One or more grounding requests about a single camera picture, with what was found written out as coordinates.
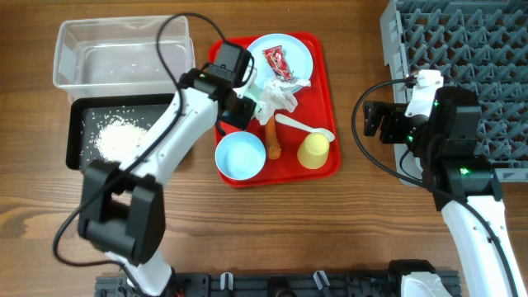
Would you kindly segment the light blue plate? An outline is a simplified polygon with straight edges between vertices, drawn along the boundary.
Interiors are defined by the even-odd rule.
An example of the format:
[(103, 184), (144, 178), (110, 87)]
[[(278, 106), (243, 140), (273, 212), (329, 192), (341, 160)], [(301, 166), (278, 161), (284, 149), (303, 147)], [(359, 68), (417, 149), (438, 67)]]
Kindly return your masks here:
[[(254, 83), (263, 90), (266, 81), (278, 78), (262, 53), (263, 50), (277, 45), (281, 45), (285, 51), (285, 59), (293, 73), (293, 78), (310, 80), (314, 62), (308, 47), (292, 35), (275, 33), (257, 38), (247, 48), (254, 58), (257, 69), (257, 78)], [(300, 89), (302, 88), (293, 89), (293, 93)]]

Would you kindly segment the red serving tray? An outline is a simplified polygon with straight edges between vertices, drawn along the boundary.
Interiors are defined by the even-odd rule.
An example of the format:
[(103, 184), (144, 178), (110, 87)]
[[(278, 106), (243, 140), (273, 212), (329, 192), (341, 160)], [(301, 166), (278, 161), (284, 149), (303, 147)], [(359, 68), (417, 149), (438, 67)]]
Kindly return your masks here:
[[(286, 34), (299, 39), (308, 47), (313, 58), (313, 72), (309, 79), (311, 86), (303, 87), (294, 93), (299, 103), (296, 109), (291, 113), (287, 111), (282, 113), (305, 125), (314, 128), (325, 128), (336, 134), (337, 127), (321, 42), (315, 35), (308, 32)], [(231, 39), (231, 41), (248, 48), (259, 37), (238, 37)], [(341, 166), (342, 156), (337, 139), (330, 143), (326, 163), (319, 169), (308, 169), (303, 167), (297, 159), (299, 146), (308, 133), (279, 123), (276, 124), (276, 133), (281, 146), (281, 155), (278, 159), (266, 160), (263, 169), (255, 177), (246, 181), (235, 181), (227, 178), (222, 173), (219, 174), (220, 179), (225, 184), (237, 188), (263, 186), (330, 177)]]

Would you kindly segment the mint green bowl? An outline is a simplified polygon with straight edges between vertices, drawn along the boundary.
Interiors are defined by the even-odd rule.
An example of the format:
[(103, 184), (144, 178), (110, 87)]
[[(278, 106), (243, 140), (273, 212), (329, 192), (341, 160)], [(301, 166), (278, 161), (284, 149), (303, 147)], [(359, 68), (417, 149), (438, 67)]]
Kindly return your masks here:
[(254, 109), (254, 114), (258, 114), (261, 112), (261, 105), (259, 103), (260, 96), (262, 94), (262, 89), (257, 86), (255, 83), (252, 83), (251, 86), (247, 89), (247, 91), (244, 93), (245, 97), (248, 97), (252, 99), (254, 102), (256, 102), (256, 107)]

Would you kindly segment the red strawberry snack wrapper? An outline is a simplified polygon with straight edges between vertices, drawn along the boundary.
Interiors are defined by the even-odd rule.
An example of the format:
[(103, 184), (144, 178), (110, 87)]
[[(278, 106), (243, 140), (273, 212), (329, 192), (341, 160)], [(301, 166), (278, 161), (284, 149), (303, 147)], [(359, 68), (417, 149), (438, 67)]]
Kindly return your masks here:
[(285, 51), (281, 45), (264, 49), (262, 53), (264, 54), (267, 63), (279, 79), (289, 81), (293, 78), (293, 73), (291, 72), (290, 66), (285, 59)]

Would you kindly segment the clear plastic bin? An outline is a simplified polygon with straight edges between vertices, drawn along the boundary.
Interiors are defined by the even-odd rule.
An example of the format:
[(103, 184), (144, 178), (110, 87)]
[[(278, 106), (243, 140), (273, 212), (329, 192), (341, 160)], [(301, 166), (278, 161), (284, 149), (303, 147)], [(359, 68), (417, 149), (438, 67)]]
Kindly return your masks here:
[(180, 17), (156, 36), (166, 16), (128, 16), (65, 21), (54, 52), (53, 84), (70, 101), (174, 93), (176, 88), (157, 51), (173, 75), (196, 66), (188, 21)]

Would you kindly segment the white tissue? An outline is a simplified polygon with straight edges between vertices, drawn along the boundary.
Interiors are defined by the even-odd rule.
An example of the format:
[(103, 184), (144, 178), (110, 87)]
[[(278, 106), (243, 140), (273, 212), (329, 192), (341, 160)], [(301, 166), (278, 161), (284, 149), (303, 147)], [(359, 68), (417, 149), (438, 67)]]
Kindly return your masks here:
[(292, 78), (288, 81), (273, 78), (266, 81), (263, 91), (257, 98), (254, 117), (260, 125), (266, 125), (278, 110), (293, 112), (298, 105), (293, 89), (310, 86), (309, 80), (301, 78)]

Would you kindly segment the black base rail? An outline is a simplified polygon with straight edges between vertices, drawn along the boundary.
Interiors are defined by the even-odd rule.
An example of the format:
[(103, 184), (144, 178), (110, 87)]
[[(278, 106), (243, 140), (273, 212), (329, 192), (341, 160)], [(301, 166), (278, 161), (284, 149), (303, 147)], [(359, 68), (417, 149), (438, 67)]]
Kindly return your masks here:
[(458, 271), (426, 260), (393, 260), (384, 270), (343, 273), (234, 275), (176, 274), (166, 296), (461, 296)]

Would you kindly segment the white rice pile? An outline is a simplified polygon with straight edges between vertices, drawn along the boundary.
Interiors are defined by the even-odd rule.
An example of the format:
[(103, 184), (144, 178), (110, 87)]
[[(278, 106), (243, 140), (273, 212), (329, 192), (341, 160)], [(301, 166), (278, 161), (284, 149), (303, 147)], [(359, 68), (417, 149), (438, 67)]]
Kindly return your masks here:
[(80, 160), (122, 160), (134, 152), (148, 126), (133, 107), (87, 109), (81, 120)]

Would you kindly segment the grey dishwasher rack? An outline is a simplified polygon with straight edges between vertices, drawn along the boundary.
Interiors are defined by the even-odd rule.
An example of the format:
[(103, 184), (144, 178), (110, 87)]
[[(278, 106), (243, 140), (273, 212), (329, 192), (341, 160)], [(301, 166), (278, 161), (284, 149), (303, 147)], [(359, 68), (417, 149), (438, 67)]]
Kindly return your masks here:
[(527, 3), (391, 1), (380, 19), (392, 78), (423, 69), (478, 95), (475, 153), (501, 182), (527, 180)]

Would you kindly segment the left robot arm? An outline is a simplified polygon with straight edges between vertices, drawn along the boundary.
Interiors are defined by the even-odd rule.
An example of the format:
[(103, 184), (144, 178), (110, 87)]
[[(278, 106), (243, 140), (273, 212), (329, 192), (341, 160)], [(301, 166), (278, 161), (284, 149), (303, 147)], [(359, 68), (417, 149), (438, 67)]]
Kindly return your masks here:
[(78, 209), (78, 234), (124, 271), (135, 293), (168, 296), (175, 272), (159, 249), (165, 229), (163, 188), (204, 132), (223, 121), (241, 130), (256, 103), (245, 97), (256, 68), (233, 80), (210, 65), (182, 74), (170, 106), (134, 152), (122, 161), (94, 160), (86, 168)]

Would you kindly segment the white plastic spoon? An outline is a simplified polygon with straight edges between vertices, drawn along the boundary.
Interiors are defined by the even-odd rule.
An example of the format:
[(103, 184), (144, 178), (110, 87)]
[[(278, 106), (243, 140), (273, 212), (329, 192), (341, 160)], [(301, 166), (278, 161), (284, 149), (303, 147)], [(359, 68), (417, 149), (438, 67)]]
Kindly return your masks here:
[(323, 134), (329, 142), (333, 142), (336, 139), (336, 136), (333, 132), (330, 130), (324, 129), (324, 128), (313, 128), (308, 125), (305, 125), (297, 120), (294, 120), (286, 115), (282, 114), (276, 114), (275, 115), (275, 121), (278, 123), (281, 123), (283, 125), (287, 125), (293, 128), (296, 128), (298, 130), (303, 130), (309, 133), (320, 133)]

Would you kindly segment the black waste tray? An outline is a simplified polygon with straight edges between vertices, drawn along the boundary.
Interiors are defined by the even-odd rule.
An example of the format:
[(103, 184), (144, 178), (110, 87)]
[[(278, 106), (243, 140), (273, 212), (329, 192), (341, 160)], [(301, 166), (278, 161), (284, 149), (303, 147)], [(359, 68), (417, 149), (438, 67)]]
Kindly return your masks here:
[(83, 170), (94, 159), (129, 157), (172, 99), (171, 93), (77, 99), (70, 111), (67, 167)]

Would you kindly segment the light blue bowl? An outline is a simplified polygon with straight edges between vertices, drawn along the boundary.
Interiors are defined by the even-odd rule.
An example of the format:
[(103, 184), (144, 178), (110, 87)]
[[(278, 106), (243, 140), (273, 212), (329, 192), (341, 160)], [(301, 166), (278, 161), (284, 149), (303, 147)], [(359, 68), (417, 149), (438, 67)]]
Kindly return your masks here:
[(227, 178), (246, 181), (263, 169), (266, 149), (256, 135), (237, 131), (227, 134), (219, 141), (214, 160), (218, 170)]

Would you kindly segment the orange carrot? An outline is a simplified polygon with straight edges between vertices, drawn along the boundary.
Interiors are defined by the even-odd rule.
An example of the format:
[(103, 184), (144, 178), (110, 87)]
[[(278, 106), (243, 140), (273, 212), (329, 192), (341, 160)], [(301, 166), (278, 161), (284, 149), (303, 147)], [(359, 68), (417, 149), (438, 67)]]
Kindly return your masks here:
[(269, 159), (278, 159), (281, 156), (281, 144), (276, 134), (275, 118), (270, 118), (265, 125), (265, 147)]

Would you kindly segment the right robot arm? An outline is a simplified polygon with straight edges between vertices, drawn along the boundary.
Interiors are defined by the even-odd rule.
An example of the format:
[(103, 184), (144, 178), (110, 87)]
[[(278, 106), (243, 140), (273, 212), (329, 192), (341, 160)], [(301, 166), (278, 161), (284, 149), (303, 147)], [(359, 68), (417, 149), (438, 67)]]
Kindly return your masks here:
[(428, 115), (390, 120), (402, 105), (361, 95), (354, 112), (365, 118), (364, 134), (394, 132), (419, 158), (422, 179), (407, 181), (432, 193), (459, 253), (472, 296), (525, 296), (527, 290), (510, 243), (503, 192), (493, 165), (475, 155), (481, 118), (479, 99), (462, 87), (439, 88)]

